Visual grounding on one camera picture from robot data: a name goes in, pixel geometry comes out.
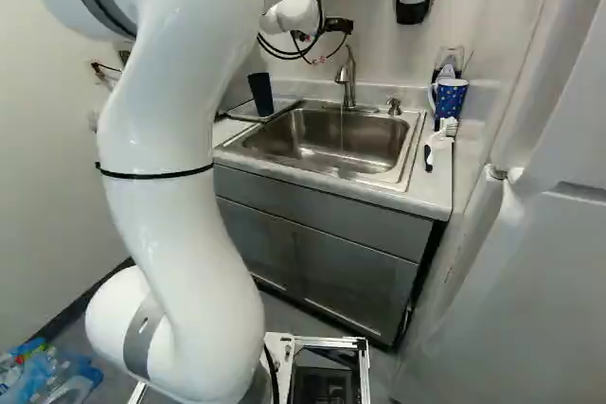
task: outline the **floor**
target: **floor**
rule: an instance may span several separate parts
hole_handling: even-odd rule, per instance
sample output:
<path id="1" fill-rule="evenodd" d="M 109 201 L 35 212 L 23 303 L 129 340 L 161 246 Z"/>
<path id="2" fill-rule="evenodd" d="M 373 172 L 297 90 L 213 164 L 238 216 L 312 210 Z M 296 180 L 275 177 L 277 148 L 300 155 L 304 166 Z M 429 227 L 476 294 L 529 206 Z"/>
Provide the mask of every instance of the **floor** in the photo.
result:
<path id="1" fill-rule="evenodd" d="M 320 322 L 311 315 L 291 307 L 271 295 L 263 293 L 261 297 L 265 305 L 267 331 L 327 337 L 350 334 L 342 329 Z M 66 329 L 55 341 L 55 344 L 65 350 L 95 358 L 95 365 L 103 371 L 105 379 L 86 400 L 86 404 L 126 404 L 128 402 L 136 382 L 115 368 L 113 364 L 95 356 L 84 334 L 83 319 L 78 320 Z M 370 396 L 372 404 L 388 404 L 390 402 L 388 397 L 389 380 L 396 363 L 395 353 L 385 353 L 371 347 Z M 156 392 L 149 392 L 145 399 L 145 404 L 172 404 L 174 402 Z"/>

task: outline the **blue cup with white stars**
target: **blue cup with white stars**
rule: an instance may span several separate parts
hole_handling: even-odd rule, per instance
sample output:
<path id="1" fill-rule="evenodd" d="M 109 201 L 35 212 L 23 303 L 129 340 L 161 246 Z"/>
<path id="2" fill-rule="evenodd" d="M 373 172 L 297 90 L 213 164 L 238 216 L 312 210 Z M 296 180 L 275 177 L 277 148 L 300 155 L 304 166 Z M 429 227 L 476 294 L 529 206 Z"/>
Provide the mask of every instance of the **blue cup with white stars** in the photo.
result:
<path id="1" fill-rule="evenodd" d="M 440 118 L 454 117 L 458 120 L 470 84 L 464 79 L 441 78 L 432 84 L 435 93 L 436 123 Z"/>

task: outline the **wire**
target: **wire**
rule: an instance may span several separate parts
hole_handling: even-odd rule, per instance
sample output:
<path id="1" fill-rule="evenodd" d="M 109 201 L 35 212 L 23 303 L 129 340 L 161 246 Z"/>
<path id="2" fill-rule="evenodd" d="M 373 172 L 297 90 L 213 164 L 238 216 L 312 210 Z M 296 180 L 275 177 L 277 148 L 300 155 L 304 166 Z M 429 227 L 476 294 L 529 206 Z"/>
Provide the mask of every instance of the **wire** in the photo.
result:
<path id="1" fill-rule="evenodd" d="M 104 65 L 103 63 L 99 63 L 98 61 L 93 61 L 91 63 L 91 66 L 94 69 L 97 69 L 97 68 L 101 67 L 101 68 L 105 68 L 106 70 L 117 71 L 118 73 L 122 73 L 122 70 L 119 70 L 117 68 L 113 68 L 111 66 Z"/>
<path id="2" fill-rule="evenodd" d="M 313 65 L 313 62 L 312 61 L 308 61 L 307 57 L 305 57 L 306 54 L 303 54 L 301 52 L 301 49 L 299 48 L 299 43 L 296 42 L 296 38 L 294 37 L 294 35 L 292 33 L 291 33 L 291 38 L 293 39 L 294 47 L 299 52 L 301 59 L 303 59 L 307 65 Z"/>
<path id="3" fill-rule="evenodd" d="M 339 52 L 347 40 L 348 40 L 348 35 L 345 32 L 343 32 L 343 40 L 341 40 L 341 43 L 339 43 L 339 45 L 336 47 L 336 49 L 334 51 L 332 51 L 330 54 L 328 54 L 328 56 L 326 56 L 325 59 L 328 60 L 332 56 L 334 56 L 337 52 Z"/>
<path id="4" fill-rule="evenodd" d="M 269 375 L 272 378 L 272 392 L 274 395 L 273 404 L 279 404 L 280 402 L 280 391 L 277 386 L 277 375 L 276 375 L 276 366 L 274 365 L 274 359 L 272 359 L 272 354 L 270 354 L 269 349 L 267 348 L 267 344 L 263 345 L 263 350 L 265 351 L 265 359 L 267 359 L 267 367 L 269 369 Z"/>
<path id="5" fill-rule="evenodd" d="M 322 34 L 324 33 L 324 9 L 322 7 L 322 0 L 317 0 L 317 3 L 320 12 L 318 18 L 318 27 L 315 31 L 313 41 L 308 47 L 303 50 L 297 47 L 297 50 L 295 52 L 284 51 L 270 44 L 267 39 L 261 33 L 259 33 L 257 35 L 257 42 L 260 44 L 263 50 L 267 52 L 270 56 L 275 57 L 276 59 L 280 59 L 281 61 L 298 61 L 303 56 L 306 56 L 313 49 L 315 44 L 318 43 L 320 36 L 322 36 Z"/>
<path id="6" fill-rule="evenodd" d="M 348 35 L 344 32 L 343 33 L 343 40 L 341 40 L 341 43 L 339 43 L 339 45 L 336 47 L 336 49 L 334 49 L 334 51 L 332 51 L 330 54 L 328 54 L 328 56 L 324 56 L 324 60 L 328 60 L 330 59 L 332 56 L 334 56 L 337 52 L 339 52 L 341 50 L 341 48 L 343 47 L 343 45 L 345 44 L 345 41 L 348 39 Z M 296 49 L 299 49 L 299 45 L 296 42 L 296 39 L 293 36 L 293 43 L 294 43 L 294 47 L 296 47 Z M 316 60 L 314 61 L 308 61 L 308 59 L 304 56 L 301 55 L 301 58 L 308 64 L 308 65 L 313 65 L 315 64 Z"/>

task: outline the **white refrigerator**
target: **white refrigerator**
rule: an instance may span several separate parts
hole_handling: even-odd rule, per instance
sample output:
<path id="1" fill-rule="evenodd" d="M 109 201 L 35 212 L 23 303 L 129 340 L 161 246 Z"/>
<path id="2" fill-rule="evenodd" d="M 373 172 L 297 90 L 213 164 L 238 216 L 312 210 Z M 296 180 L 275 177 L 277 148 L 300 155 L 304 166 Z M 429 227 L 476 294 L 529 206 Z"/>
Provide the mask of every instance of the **white refrigerator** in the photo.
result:
<path id="1" fill-rule="evenodd" d="M 400 352 L 403 404 L 606 402 L 606 0 L 557 3 Z"/>

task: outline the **stainless steel sink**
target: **stainless steel sink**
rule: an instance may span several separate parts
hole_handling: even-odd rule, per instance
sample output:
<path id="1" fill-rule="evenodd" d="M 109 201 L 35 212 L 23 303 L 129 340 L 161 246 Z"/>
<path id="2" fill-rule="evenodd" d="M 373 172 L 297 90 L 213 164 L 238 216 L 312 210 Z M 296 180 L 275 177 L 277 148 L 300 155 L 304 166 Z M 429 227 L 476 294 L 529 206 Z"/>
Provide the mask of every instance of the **stainless steel sink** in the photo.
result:
<path id="1" fill-rule="evenodd" d="M 424 113 L 342 111 L 303 101 L 227 141 L 222 149 L 264 161 L 368 184 L 407 185 Z"/>

